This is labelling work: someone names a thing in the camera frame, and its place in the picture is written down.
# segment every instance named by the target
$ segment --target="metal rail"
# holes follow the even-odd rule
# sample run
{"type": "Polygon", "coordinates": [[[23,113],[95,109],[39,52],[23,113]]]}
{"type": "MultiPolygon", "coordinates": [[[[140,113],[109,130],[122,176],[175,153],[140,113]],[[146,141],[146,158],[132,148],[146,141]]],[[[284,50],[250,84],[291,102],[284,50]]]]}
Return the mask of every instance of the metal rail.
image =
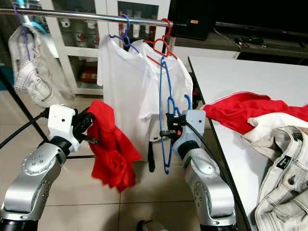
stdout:
{"type": "MultiPolygon", "coordinates": [[[[17,12],[21,15],[39,15],[47,17],[58,17],[58,18],[72,18],[72,19],[83,19],[83,20],[97,20],[104,22],[114,23],[126,23],[127,20],[121,16],[111,16],[95,13],[79,13],[69,11],[50,11],[50,10],[29,10],[29,9],[17,9],[17,12]]],[[[15,14],[14,9],[0,8],[0,13],[3,14],[15,14]]],[[[131,24],[147,25],[147,26],[161,26],[168,27],[168,23],[163,20],[145,19],[145,18],[130,18],[131,24]]],[[[176,24],[177,26],[186,26],[186,24],[176,24]]]]}

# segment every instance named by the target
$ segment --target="red cloth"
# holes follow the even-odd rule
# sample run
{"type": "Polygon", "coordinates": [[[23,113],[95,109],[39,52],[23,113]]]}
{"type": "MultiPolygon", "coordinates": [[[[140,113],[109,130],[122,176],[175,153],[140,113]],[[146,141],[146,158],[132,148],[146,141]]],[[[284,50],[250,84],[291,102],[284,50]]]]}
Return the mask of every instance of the red cloth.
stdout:
{"type": "Polygon", "coordinates": [[[205,105],[203,110],[206,112],[206,117],[217,120],[241,134],[254,128],[247,123],[248,118],[273,112],[287,113],[308,122],[308,105],[292,107],[284,101],[271,100],[267,95],[257,95],[252,92],[234,93],[205,105]]]}
{"type": "Polygon", "coordinates": [[[98,144],[89,143],[95,154],[92,177],[101,179],[110,188],[117,187],[123,191],[135,184],[135,173],[131,162],[141,160],[141,155],[124,133],[115,126],[113,109],[107,104],[95,100],[88,112],[95,119],[88,129],[88,135],[98,138],[98,144]]]}

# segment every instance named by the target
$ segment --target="white shirt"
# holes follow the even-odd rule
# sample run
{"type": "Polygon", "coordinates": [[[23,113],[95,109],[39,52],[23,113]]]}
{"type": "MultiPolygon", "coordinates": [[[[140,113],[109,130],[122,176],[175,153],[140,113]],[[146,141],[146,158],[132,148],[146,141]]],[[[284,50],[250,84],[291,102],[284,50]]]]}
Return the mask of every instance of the white shirt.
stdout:
{"type": "Polygon", "coordinates": [[[106,35],[100,41],[97,84],[114,109],[116,126],[146,160],[151,117],[159,113],[157,75],[144,56],[128,53],[115,39],[106,35]]]}
{"type": "MultiPolygon", "coordinates": [[[[151,66],[153,71],[157,75],[158,79],[158,87],[160,81],[160,65],[153,62],[151,59],[147,58],[146,55],[149,55],[151,58],[155,59],[160,63],[162,55],[154,51],[149,44],[143,42],[143,40],[138,40],[132,43],[137,50],[146,57],[148,64],[151,66]]],[[[129,52],[132,54],[136,54],[137,52],[130,47],[129,52]]],[[[179,108],[180,112],[182,113],[183,110],[188,109],[187,100],[184,98],[184,95],[188,95],[193,100],[193,81],[191,76],[189,75],[187,69],[185,68],[182,61],[177,58],[175,59],[173,56],[169,56],[165,58],[165,61],[168,66],[169,76],[171,79],[171,86],[172,86],[172,97],[176,103],[176,106],[179,108]]],[[[169,87],[168,87],[168,80],[167,80],[167,73],[166,70],[163,68],[162,73],[162,127],[163,130],[167,130],[167,98],[169,95],[169,87]]],[[[150,133],[150,141],[156,141],[160,139],[159,136],[159,117],[156,115],[154,116],[154,122],[151,125],[151,133],[150,133]]]]}

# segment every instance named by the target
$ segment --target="clothes rack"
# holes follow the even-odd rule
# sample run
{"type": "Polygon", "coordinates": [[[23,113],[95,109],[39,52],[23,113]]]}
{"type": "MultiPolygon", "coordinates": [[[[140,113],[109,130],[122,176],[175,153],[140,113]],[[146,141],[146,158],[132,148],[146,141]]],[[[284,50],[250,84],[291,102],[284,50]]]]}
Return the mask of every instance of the clothes rack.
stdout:
{"type": "MultiPolygon", "coordinates": [[[[51,10],[34,10],[34,9],[16,9],[17,13],[20,15],[37,15],[37,16],[47,16],[47,17],[60,17],[60,18],[71,18],[71,19],[91,19],[97,21],[104,22],[115,22],[115,23],[126,23],[127,20],[121,16],[111,16],[111,15],[103,15],[103,14],[95,14],[95,13],[79,13],[79,12],[67,12],[67,11],[51,11],[51,10]]],[[[14,9],[10,8],[0,8],[0,13],[2,14],[15,14],[14,9]]],[[[144,19],[144,18],[130,18],[131,24],[139,24],[145,26],[161,26],[161,27],[169,27],[169,26],[186,26],[186,24],[174,24],[170,22],[168,24],[163,20],[155,20],[155,19],[144,19]]],[[[24,105],[22,100],[16,94],[14,88],[10,85],[9,81],[6,79],[4,74],[0,71],[0,80],[3,82],[10,95],[13,97],[19,108],[24,112],[28,120],[31,120],[33,117],[27,107],[24,105]]],[[[39,133],[39,135],[43,138],[44,141],[47,141],[45,133],[39,127],[39,125],[35,122],[33,123],[34,128],[39,133]]],[[[86,155],[86,156],[70,156],[68,159],[75,158],[92,158],[94,155],[86,155]]]]}
{"type": "MultiPolygon", "coordinates": [[[[114,23],[127,23],[127,20],[121,16],[111,16],[95,13],[79,13],[79,12],[69,12],[69,11],[50,11],[50,10],[33,10],[33,9],[16,9],[18,14],[21,15],[39,15],[47,17],[59,17],[59,18],[71,18],[71,19],[83,19],[83,20],[97,20],[104,22],[114,22],[114,23]]],[[[14,9],[0,8],[0,13],[3,14],[15,14],[14,9]]],[[[161,26],[169,27],[169,24],[163,20],[155,19],[145,19],[145,18],[130,18],[131,24],[139,24],[145,26],[161,26]]],[[[170,22],[171,26],[186,26],[186,24],[174,24],[170,22]]]]}

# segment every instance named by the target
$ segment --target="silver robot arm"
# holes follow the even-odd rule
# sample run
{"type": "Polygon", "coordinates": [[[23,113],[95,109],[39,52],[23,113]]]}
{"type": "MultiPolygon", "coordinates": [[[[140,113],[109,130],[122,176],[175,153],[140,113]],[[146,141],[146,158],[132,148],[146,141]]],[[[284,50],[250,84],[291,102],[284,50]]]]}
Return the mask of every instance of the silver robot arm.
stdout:
{"type": "Polygon", "coordinates": [[[0,210],[0,231],[36,231],[52,183],[70,152],[83,140],[97,140],[82,134],[92,124],[87,109],[53,105],[49,110],[50,141],[26,156],[18,176],[9,186],[0,210]]]}
{"type": "MultiPolygon", "coordinates": [[[[188,110],[183,116],[185,121],[203,135],[204,111],[188,110]]],[[[183,160],[185,181],[193,193],[201,229],[235,230],[234,198],[230,187],[221,178],[215,161],[200,148],[198,136],[187,125],[182,128],[173,150],[183,160]]]]}

